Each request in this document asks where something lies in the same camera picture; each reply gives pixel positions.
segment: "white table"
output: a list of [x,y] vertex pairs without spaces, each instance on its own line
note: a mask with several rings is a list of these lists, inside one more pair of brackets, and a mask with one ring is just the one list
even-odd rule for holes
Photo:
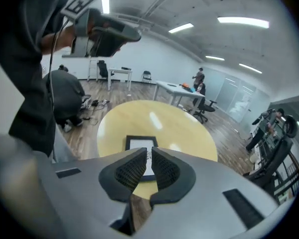
[[179,102],[181,100],[182,97],[190,97],[190,98],[197,98],[197,102],[195,104],[195,107],[194,109],[190,112],[191,115],[194,115],[195,111],[197,110],[198,108],[198,105],[201,101],[202,98],[204,98],[205,96],[198,93],[198,92],[189,92],[185,89],[183,89],[182,86],[180,86],[179,84],[175,84],[175,83],[169,83],[169,82],[162,82],[162,81],[156,81],[156,87],[155,87],[155,92],[154,92],[154,96],[153,96],[153,100],[155,101],[157,99],[157,93],[158,93],[158,90],[159,88],[163,88],[165,89],[169,94],[171,94],[171,97],[169,99],[169,104],[170,105],[175,105],[175,99],[176,97],[179,96],[179,100],[178,102],[176,103],[176,107],[178,107],[179,105]]
[[132,70],[123,70],[117,68],[109,68],[108,69],[108,91],[111,89],[111,73],[118,73],[118,74],[127,74],[128,75],[128,89],[131,91],[131,81],[132,81]]

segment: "standing person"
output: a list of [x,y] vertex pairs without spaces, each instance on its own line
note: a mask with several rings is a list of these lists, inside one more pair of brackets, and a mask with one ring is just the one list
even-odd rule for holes
[[205,79],[205,75],[203,74],[203,68],[199,68],[198,69],[198,73],[196,74],[196,76],[193,76],[192,78],[195,79],[194,81],[194,89],[197,90],[199,84],[201,84],[204,79]]
[[[51,72],[51,81],[54,97],[54,117],[65,132],[72,127],[67,123],[70,120],[74,126],[82,126],[83,121],[78,117],[85,92],[80,81],[68,73],[68,69],[61,65],[58,70]],[[48,75],[43,80],[48,82]]]
[[[67,2],[13,0],[0,21],[0,64],[25,98],[9,134],[47,156],[51,156],[55,137],[60,139],[62,135],[55,125],[40,62],[42,55],[51,53],[54,33],[63,24],[59,12]],[[55,51],[71,47],[74,38],[74,26],[65,28],[59,35]]]
[[280,119],[285,115],[285,111],[283,109],[278,109],[277,111],[268,110],[261,114],[260,118],[264,119],[260,122],[258,131],[251,142],[246,146],[246,150],[248,153],[256,146],[256,144],[263,138],[265,133],[270,133],[273,137],[276,137],[274,131],[274,123],[276,119]]

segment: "yellow tabletop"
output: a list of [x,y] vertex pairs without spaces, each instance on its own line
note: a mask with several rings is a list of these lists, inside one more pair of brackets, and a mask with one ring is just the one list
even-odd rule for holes
[[[158,146],[217,161],[215,143],[192,115],[174,106],[138,100],[123,103],[102,119],[97,145],[100,157],[125,150],[127,135],[155,136]],[[157,192],[156,182],[141,182],[134,194],[145,199]]]

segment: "ceiling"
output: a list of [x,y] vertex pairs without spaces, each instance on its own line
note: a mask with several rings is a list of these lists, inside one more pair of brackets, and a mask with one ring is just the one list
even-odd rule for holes
[[[93,6],[102,11],[101,0]],[[111,16],[133,22],[144,33],[200,61],[245,71],[238,65],[243,63],[262,71],[266,78],[294,66],[290,52],[297,32],[279,0],[110,0],[110,11]],[[219,16],[263,19],[270,22],[270,28],[221,24]],[[168,33],[189,22],[193,28]],[[225,61],[211,61],[205,55]]]

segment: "black office chair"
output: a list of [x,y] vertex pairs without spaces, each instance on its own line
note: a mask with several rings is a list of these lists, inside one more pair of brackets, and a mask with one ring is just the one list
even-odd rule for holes
[[144,72],[143,72],[142,82],[145,82],[145,80],[147,80],[148,83],[151,82],[151,74],[150,74],[149,71],[144,71]]
[[100,76],[107,79],[109,76],[109,73],[108,73],[108,68],[107,68],[104,60],[98,61],[98,67],[100,69]]
[[[203,87],[200,90],[200,94],[205,95],[205,93],[206,93],[206,86],[203,83]],[[195,105],[197,103],[197,100],[198,100],[197,98],[195,98],[193,100],[193,105]],[[212,105],[216,104],[216,103],[217,102],[210,100],[210,104],[206,105],[205,104],[205,98],[202,98],[201,101],[200,101],[200,103],[199,103],[199,105],[198,105],[198,111],[194,113],[194,116],[198,116],[201,119],[201,123],[202,124],[204,124],[204,119],[205,119],[205,122],[208,122],[208,118],[206,118],[204,116],[204,113],[205,112],[213,113],[215,111],[215,108],[212,107]]]

